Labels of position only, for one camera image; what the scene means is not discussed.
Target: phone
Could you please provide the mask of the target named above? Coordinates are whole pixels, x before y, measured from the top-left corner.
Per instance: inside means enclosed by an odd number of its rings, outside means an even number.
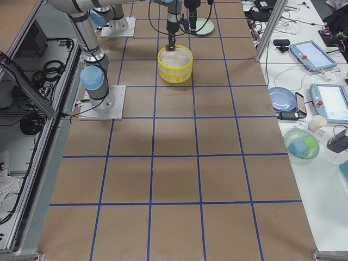
[[[289,46],[290,41],[289,41],[289,39],[274,39],[273,44],[275,46]]]
[[[300,93],[296,93],[296,100],[297,100],[297,111],[301,113],[302,115],[306,116],[307,115],[307,110],[306,110],[306,105],[305,105],[305,98],[303,98],[303,95]]]

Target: paper cup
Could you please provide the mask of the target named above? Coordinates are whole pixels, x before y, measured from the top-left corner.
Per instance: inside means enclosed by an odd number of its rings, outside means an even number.
[[[324,127],[327,125],[326,118],[321,115],[315,115],[313,119],[308,124],[308,130],[311,132],[315,132],[321,127]]]

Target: yellow basket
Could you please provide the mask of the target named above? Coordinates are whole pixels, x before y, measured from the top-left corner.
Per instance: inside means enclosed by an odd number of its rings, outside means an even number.
[[[183,53],[187,53],[188,57],[187,59],[189,62],[181,67],[171,67],[167,66],[162,62],[162,54],[165,52],[165,47],[163,47],[157,55],[158,60],[158,73],[161,76],[163,80],[165,80],[168,83],[183,83],[187,79],[190,78],[192,74],[192,62],[193,62],[193,55],[190,51],[190,49],[186,48],[182,45],[175,45],[176,51],[183,51]]]

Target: white cloth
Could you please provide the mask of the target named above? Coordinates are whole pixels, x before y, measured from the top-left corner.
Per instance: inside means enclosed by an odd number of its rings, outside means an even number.
[[[0,206],[20,190],[20,179],[12,176],[0,177]]]
[[[327,0],[325,3],[334,7],[336,10],[348,4],[348,0]]]

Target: metal plate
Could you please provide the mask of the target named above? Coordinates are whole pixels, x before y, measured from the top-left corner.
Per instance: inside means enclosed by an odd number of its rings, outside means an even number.
[[[134,30],[135,30],[135,17],[126,17],[128,21],[128,28],[125,31],[122,32],[113,32],[110,30],[109,27],[104,27],[101,33],[102,38],[127,38],[127,37],[134,37]]]
[[[109,110],[89,110],[92,105],[87,102],[81,106],[81,111],[87,111],[79,115],[80,120],[121,120],[123,113],[123,105],[125,103],[126,86],[125,85],[111,85],[110,91],[115,95],[115,105]],[[89,99],[89,95],[85,92],[84,99]]]

